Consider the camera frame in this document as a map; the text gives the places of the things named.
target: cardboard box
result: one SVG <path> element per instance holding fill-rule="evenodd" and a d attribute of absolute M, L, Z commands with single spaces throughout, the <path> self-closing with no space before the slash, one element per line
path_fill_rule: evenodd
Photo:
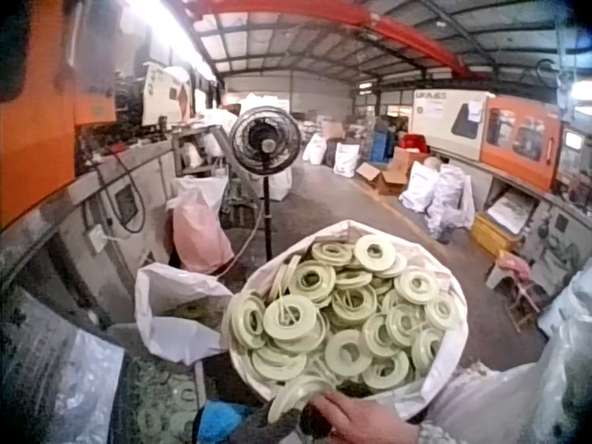
<path fill-rule="evenodd" d="M 424 160 L 426 160 L 426 158 L 429 156 L 430 154 L 428 153 L 415 153 L 402 148 L 396 148 L 395 154 L 388 164 L 388 171 L 400 173 L 409 178 L 413 162 L 419 162 L 420 164 L 423 164 Z"/>
<path fill-rule="evenodd" d="M 343 139 L 345 131 L 341 122 L 323 122 L 323 137 L 325 139 Z"/>
<path fill-rule="evenodd" d="M 358 173 L 378 194 L 398 196 L 407 185 L 407 177 L 398 171 L 381 171 L 375 166 L 363 163 L 357 169 Z"/>

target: fan stand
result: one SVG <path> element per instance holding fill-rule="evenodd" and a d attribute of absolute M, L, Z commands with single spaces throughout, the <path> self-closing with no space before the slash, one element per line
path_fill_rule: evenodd
<path fill-rule="evenodd" d="M 263 154 L 264 169 L 269 167 L 268 156 Z M 271 261 L 273 252 L 271 249 L 271 199 L 269 198 L 269 176 L 263 176 L 263 219 L 265 230 L 265 257 L 267 262 Z"/>

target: finger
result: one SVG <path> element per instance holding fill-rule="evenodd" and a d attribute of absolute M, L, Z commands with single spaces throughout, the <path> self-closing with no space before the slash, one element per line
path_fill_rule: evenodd
<path fill-rule="evenodd" d="M 352 419 L 352 416 L 355 415 L 355 412 L 357 411 L 357 400 L 348 398 L 338 391 L 328 391 L 325 393 L 325 397 L 333 404 L 337 405 L 349 419 Z"/>
<path fill-rule="evenodd" d="M 345 413 L 336 404 L 329 401 L 325 395 L 319 395 L 313 398 L 311 404 L 337 430 L 345 431 L 350 426 L 350 420 Z"/>

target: factory floor aisle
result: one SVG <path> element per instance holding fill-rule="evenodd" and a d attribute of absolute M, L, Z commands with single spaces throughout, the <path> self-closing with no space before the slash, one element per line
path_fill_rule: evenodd
<path fill-rule="evenodd" d="M 468 302 L 469 338 L 461 365 L 481 361 L 494 370 L 536 361 L 545 337 L 535 327 L 516 333 L 506 315 L 500 295 L 485 286 L 492 257 L 473 242 L 466 230 L 457 230 L 448 245 L 429 237 L 423 217 L 402 207 L 390 197 L 378 196 L 358 179 L 333 174 L 326 166 L 311 166 L 300 160 L 292 167 L 293 186 L 281 203 L 272 204 L 275 231 L 273 252 L 278 254 L 321 228 L 353 219 L 426 247 L 459 279 Z M 237 251 L 245 230 L 231 230 Z M 257 233 L 225 283 L 239 290 L 254 269 L 265 262 L 263 232 Z"/>

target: plastic sheet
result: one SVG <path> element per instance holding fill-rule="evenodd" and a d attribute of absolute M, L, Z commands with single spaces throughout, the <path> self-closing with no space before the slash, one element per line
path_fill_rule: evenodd
<path fill-rule="evenodd" d="M 297 252 L 305 251 L 315 240 L 319 238 L 339 239 L 354 242 L 364 234 L 379 234 L 389 239 L 399 252 L 409 259 L 409 265 L 421 266 L 434 271 L 440 286 L 443 290 L 450 290 L 452 299 L 457 305 L 462 322 L 451 331 L 446 332 L 442 345 L 439 349 L 436 360 L 434 361 L 427 377 L 413 382 L 405 387 L 397 388 L 392 391 L 382 392 L 370 397 L 382 404 L 394 406 L 399 415 L 404 418 L 410 418 L 414 414 L 423 410 L 428 403 L 438 394 L 449 380 L 452 372 L 456 368 L 463 353 L 464 344 L 468 337 L 468 326 L 466 323 L 467 306 L 464 299 L 463 290 L 458 280 L 451 274 L 448 268 L 444 267 L 434 256 L 432 256 L 424 247 L 407 240 L 391 236 L 387 233 L 370 228 L 366 225 L 344 220 L 331 227 L 317 231 L 316 233 L 304 238 L 296 243 L 287 251 L 278 255 L 273 260 L 256 270 L 247 280 L 244 290 L 255 290 L 260 294 L 271 287 L 273 278 L 281 264 Z M 222 336 L 225 343 L 232 344 L 228 330 L 228 313 L 225 314 L 226 321 L 223 322 Z M 240 377 L 253 388 L 264 399 L 270 400 L 274 397 L 278 386 L 268 385 L 260 380 L 260 377 L 253 372 L 249 366 L 249 360 L 245 354 L 241 353 L 239 348 L 230 346 L 230 357 L 232 363 L 239 373 Z"/>
<path fill-rule="evenodd" d="M 467 442 L 579 442 L 592 408 L 592 317 L 560 330 L 536 364 L 486 376 L 464 372 L 429 409 L 427 420 Z"/>
<path fill-rule="evenodd" d="M 197 321 L 162 316 L 187 302 L 198 302 L 204 318 L 221 320 L 232 293 L 215 277 L 151 264 L 138 270 L 135 291 L 136 324 L 152 354 L 190 365 L 225 351 L 214 329 Z"/>

